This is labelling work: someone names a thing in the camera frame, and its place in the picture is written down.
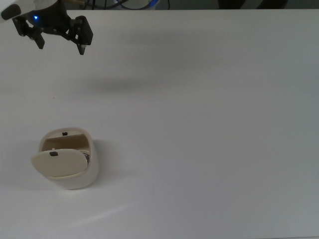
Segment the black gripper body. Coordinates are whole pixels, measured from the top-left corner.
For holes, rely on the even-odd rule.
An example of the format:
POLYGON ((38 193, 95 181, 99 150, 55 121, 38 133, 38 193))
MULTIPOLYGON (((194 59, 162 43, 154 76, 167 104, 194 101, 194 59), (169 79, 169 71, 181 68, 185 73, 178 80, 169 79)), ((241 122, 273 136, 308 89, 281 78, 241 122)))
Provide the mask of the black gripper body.
POLYGON ((46 34, 65 34, 72 25, 72 18, 67 15, 26 14, 26 19, 33 25, 31 38, 37 38, 43 32, 46 34))

